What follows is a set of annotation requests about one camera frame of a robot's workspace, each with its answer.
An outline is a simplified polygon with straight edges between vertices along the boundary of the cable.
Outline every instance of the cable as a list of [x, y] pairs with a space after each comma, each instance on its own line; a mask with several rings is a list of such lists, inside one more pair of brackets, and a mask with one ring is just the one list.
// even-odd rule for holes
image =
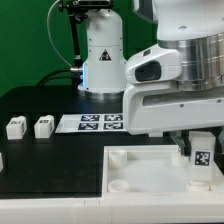
[[56, 52], [56, 54], [70, 67], [72, 67], [72, 65], [66, 60], [64, 59], [64, 57], [59, 53], [57, 47], [55, 46], [54, 42], [53, 42], [53, 39], [52, 39], [52, 36], [51, 36], [51, 29], [50, 29], [50, 19], [51, 19], [51, 13], [52, 13], [52, 10], [54, 9], [55, 5], [59, 2], [60, 0], [56, 0], [55, 3], [51, 6], [51, 8], [49, 9], [48, 11], [48, 14], [47, 14], [47, 33], [48, 33], [48, 37], [49, 37], [49, 40], [50, 40], [50, 43], [54, 49], [54, 51]]
[[40, 86], [44, 86], [45, 83], [52, 81], [52, 80], [57, 80], [57, 79], [72, 79], [72, 76], [64, 76], [64, 77], [54, 77], [54, 78], [49, 78], [46, 79]]
[[51, 72], [50, 74], [44, 76], [37, 84], [36, 86], [42, 86], [42, 83], [45, 82], [47, 79], [51, 78], [52, 76], [55, 76], [57, 74], [60, 74], [60, 73], [64, 73], [64, 72], [70, 72], [70, 69], [69, 68], [65, 68], [65, 69], [59, 69], [59, 70], [56, 70], [54, 72]]

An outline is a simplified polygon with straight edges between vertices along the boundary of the white plastic housing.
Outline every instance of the white plastic housing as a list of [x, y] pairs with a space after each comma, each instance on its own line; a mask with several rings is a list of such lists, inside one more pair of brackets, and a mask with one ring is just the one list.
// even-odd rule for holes
[[34, 125], [35, 138], [50, 138], [54, 130], [54, 117], [40, 117]]
[[[149, 51], [150, 54], [144, 56], [144, 52]], [[177, 50], [169, 50], [160, 48], [157, 44], [148, 48], [134, 56], [132, 56], [126, 66], [126, 77], [129, 83], [141, 83], [136, 80], [136, 69], [150, 61], [156, 61], [161, 66], [161, 78], [159, 80], [147, 82], [161, 82], [177, 79], [182, 73], [181, 57]]]
[[153, 0], [159, 40], [208, 37], [224, 32], [223, 0]]
[[123, 92], [126, 60], [120, 16], [112, 10], [90, 11], [86, 23], [88, 59], [83, 64], [83, 84], [79, 89], [93, 93]]
[[26, 118], [23, 116], [12, 118], [6, 126], [7, 137], [9, 140], [22, 139], [26, 130]]
[[176, 91], [175, 82], [128, 84], [123, 98], [125, 129], [131, 134], [145, 134], [224, 125], [224, 104], [219, 103], [224, 102], [223, 96], [195, 100], [192, 95], [180, 101], [179, 94], [170, 101], [168, 94]]

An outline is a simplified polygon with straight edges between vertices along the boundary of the white cube with marker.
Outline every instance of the white cube with marker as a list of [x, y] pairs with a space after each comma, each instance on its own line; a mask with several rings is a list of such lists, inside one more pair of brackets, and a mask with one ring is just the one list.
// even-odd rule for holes
[[40, 117], [34, 125], [35, 138], [50, 138], [54, 130], [54, 117], [51, 115]]
[[12, 118], [6, 126], [8, 140], [22, 139], [26, 130], [27, 124], [24, 116]]

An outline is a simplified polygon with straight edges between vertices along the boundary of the black table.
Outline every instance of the black table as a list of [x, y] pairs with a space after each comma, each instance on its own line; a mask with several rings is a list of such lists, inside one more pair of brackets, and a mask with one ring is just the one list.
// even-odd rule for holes
[[[36, 140], [34, 124], [51, 114], [56, 126], [63, 114], [120, 113], [121, 100], [100, 102], [75, 96], [70, 86], [20, 87], [0, 98], [0, 199], [100, 197], [104, 146], [173, 144], [169, 137], [128, 133], [54, 133]], [[8, 141], [5, 127], [25, 116], [23, 140]]]

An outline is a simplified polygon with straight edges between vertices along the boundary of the white block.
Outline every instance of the white block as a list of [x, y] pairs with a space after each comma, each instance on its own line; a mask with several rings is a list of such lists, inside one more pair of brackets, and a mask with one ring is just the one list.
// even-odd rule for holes
[[188, 167], [190, 181], [211, 181], [214, 170], [215, 136], [210, 132], [192, 131], [189, 133], [191, 142], [191, 161]]
[[26, 130], [26, 118], [23, 116], [12, 118], [6, 126], [7, 137], [9, 140], [22, 139]]
[[54, 117], [40, 117], [34, 125], [35, 138], [50, 138], [54, 130]]

